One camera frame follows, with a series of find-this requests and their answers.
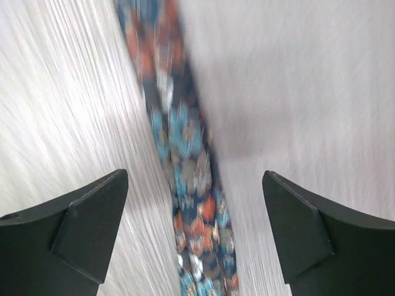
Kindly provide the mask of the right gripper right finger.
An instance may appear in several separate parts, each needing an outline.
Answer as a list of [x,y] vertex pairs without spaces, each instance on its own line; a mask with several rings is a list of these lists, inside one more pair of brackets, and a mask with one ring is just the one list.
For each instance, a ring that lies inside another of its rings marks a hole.
[[394,222],[326,199],[274,171],[262,179],[293,295],[394,295]]

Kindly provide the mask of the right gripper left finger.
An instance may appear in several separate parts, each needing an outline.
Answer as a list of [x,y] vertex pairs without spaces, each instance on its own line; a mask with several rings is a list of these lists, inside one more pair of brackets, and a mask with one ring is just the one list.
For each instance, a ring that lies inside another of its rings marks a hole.
[[2,296],[96,295],[128,192],[124,169],[1,217]]

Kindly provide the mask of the floral navy tie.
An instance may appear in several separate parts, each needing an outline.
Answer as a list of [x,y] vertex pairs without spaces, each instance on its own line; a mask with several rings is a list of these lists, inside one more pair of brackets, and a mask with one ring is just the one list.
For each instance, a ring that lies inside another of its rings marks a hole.
[[176,1],[117,1],[120,26],[173,199],[183,295],[238,295],[230,213]]

